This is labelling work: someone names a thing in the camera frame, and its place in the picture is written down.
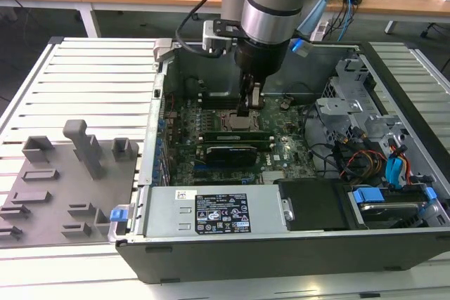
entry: blue tab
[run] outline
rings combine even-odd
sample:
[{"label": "blue tab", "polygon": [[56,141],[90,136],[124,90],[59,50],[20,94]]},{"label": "blue tab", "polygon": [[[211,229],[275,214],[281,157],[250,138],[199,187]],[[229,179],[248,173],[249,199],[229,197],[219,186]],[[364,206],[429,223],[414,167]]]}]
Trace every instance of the blue tab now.
[{"label": "blue tab", "polygon": [[399,177],[403,162],[398,157],[387,159],[386,163],[386,180],[389,184],[392,184],[397,190],[401,189]]},{"label": "blue tab", "polygon": [[384,202],[385,198],[379,188],[367,187],[359,188],[353,192],[357,204]]},{"label": "blue tab", "polygon": [[437,198],[435,189],[431,188],[430,186],[427,186],[425,188],[425,194],[427,195],[429,200],[435,200]]},{"label": "blue tab", "polygon": [[111,211],[110,221],[128,221],[128,210],[113,209]]},{"label": "blue tab", "polygon": [[353,192],[353,197],[357,204],[361,204],[362,202],[364,202],[363,196],[358,190]]}]

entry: robotic arm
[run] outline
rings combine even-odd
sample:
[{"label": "robotic arm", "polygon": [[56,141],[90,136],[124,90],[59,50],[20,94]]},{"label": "robotic arm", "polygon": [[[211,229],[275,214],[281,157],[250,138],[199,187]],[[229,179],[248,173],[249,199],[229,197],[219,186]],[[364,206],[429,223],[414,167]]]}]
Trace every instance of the robotic arm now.
[{"label": "robotic arm", "polygon": [[234,59],[240,72],[238,116],[248,116],[250,109],[262,109],[261,92],[266,78],[277,72],[289,42],[299,24],[304,0],[244,0],[240,22],[206,22],[205,35],[222,43],[237,39]]}]

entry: blue drive bracket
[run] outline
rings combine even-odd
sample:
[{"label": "blue drive bracket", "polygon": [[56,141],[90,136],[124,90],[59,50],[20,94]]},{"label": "blue drive bracket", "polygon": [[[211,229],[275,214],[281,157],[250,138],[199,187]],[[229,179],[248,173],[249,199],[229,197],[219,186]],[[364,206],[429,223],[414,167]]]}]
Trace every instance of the blue drive bracket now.
[{"label": "blue drive bracket", "polygon": [[353,197],[357,204],[384,202],[385,198],[379,188],[366,187],[353,191]]},{"label": "blue drive bracket", "polygon": [[389,184],[392,184],[396,190],[401,189],[399,177],[403,162],[398,157],[388,158],[386,163],[386,180]]}]

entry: white sticker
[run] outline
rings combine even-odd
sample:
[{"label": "white sticker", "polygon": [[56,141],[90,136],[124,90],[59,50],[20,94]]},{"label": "white sticker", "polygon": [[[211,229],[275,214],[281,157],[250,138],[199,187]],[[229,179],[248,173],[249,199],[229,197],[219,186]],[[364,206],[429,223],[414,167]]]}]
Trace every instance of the white sticker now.
[{"label": "white sticker", "polygon": [[176,200],[194,200],[195,195],[197,195],[197,190],[176,190],[175,199]]}]

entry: cable on desk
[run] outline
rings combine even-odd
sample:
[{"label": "cable on desk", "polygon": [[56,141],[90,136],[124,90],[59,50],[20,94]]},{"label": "cable on desk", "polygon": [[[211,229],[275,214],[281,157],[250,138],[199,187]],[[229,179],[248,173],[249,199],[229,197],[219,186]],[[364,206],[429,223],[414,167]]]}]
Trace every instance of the cable on desk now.
[{"label": "cable on desk", "polygon": [[183,46],[184,49],[186,49],[188,52],[197,54],[198,56],[202,56],[204,58],[219,58],[222,55],[222,51],[215,51],[214,53],[208,53],[206,51],[201,51],[198,49],[194,49],[193,47],[189,46],[181,37],[181,30],[183,29],[184,25],[188,22],[189,18],[192,17],[192,15],[197,12],[197,10],[205,5],[207,0],[201,0],[200,3],[195,5],[195,7],[188,13],[188,15],[183,19],[180,26],[175,30],[175,38],[179,42],[180,45]]},{"label": "cable on desk", "polygon": [[[26,9],[26,8],[25,8],[18,0],[14,0],[14,1],[17,3],[17,5],[19,5],[21,8],[23,8],[25,11],[27,10],[27,9]],[[45,33],[47,34],[47,36],[50,38],[50,37],[51,37],[51,34],[49,33],[49,31],[48,31],[44,26],[42,26],[42,25],[39,23],[39,21],[37,21],[37,19],[36,19],[33,15],[31,15],[30,13],[31,13],[31,9],[28,10],[28,14],[29,14],[30,17],[37,23],[37,25],[45,31]]]},{"label": "cable on desk", "polygon": [[349,26],[354,21],[354,15],[358,11],[358,6],[352,4],[350,0],[342,0],[342,6],[340,9],[340,12],[338,13],[337,17],[331,22],[330,27],[328,31],[323,35],[323,38],[325,39],[327,36],[330,36],[335,30],[339,30],[342,28],[340,37],[338,38],[338,41],[341,40],[341,38],[344,37],[345,32],[348,30]]}]

